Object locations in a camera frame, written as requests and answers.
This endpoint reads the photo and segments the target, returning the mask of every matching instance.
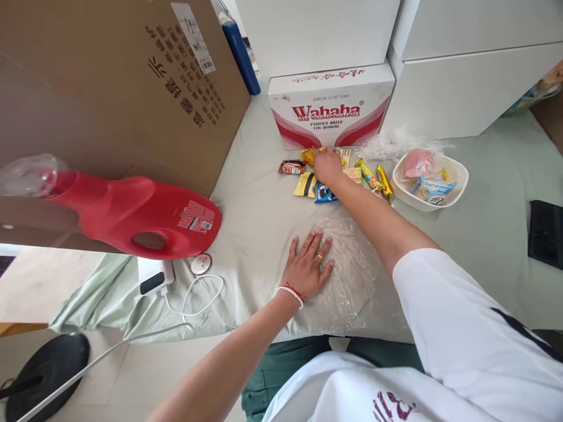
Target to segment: cardboard box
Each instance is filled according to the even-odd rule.
[[[563,119],[561,118],[563,91],[553,98],[548,98],[533,105],[530,110],[557,149],[563,154]]]
[[[286,149],[347,147],[377,133],[394,84],[385,62],[271,78],[268,98]]]
[[[249,101],[208,0],[2,3],[0,166],[50,152],[209,197]],[[0,198],[0,243],[113,250],[22,198]]]

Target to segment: blue bottle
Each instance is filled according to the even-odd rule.
[[[248,92],[250,95],[260,94],[260,85],[258,85],[258,79],[250,62],[250,57],[246,51],[246,44],[242,40],[238,25],[235,21],[231,21],[225,22],[222,27]]]

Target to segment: hand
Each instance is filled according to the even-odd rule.
[[[340,150],[327,147],[322,151],[313,151],[315,175],[321,183],[329,189],[334,182],[345,174],[342,172],[342,158]]]
[[[297,253],[298,238],[293,239],[289,248],[289,258],[281,278],[281,285],[288,285],[305,299],[316,296],[323,289],[334,268],[334,262],[330,261],[322,273],[319,270],[323,258],[327,255],[333,242],[329,237],[321,250],[317,252],[322,238],[321,230],[312,232],[299,253]]]

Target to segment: bottle label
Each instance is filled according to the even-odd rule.
[[[180,213],[180,220],[176,224],[181,229],[188,229],[198,233],[207,233],[213,227],[215,212],[209,208],[190,200]]]

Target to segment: white beaded bracelet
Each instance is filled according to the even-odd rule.
[[[303,303],[303,299],[301,299],[301,298],[297,295],[297,293],[295,293],[293,290],[291,290],[289,287],[286,287],[286,286],[280,286],[280,287],[277,288],[276,291],[278,291],[279,289],[288,291],[289,293],[291,293],[292,295],[294,295],[294,296],[295,296],[295,299],[297,299],[297,300],[299,301],[299,303],[301,304],[299,310],[303,309],[303,307],[305,306],[305,303]]]

